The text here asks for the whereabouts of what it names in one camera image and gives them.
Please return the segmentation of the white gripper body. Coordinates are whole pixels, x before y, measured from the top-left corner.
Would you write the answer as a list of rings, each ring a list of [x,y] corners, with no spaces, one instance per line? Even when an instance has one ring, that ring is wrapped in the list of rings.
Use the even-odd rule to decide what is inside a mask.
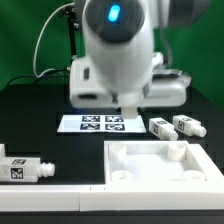
[[[77,108],[121,108],[119,97],[133,95],[137,108],[175,107],[186,101],[191,78],[158,67],[151,52],[106,52],[72,62],[70,102]]]

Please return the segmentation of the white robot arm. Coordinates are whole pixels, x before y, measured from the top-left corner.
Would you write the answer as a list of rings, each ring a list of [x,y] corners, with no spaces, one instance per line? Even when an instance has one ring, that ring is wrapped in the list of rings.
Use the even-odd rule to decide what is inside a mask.
[[[154,52],[154,30],[186,27],[211,0],[74,0],[86,55],[70,72],[70,102],[83,108],[175,107],[191,79],[175,78]]]

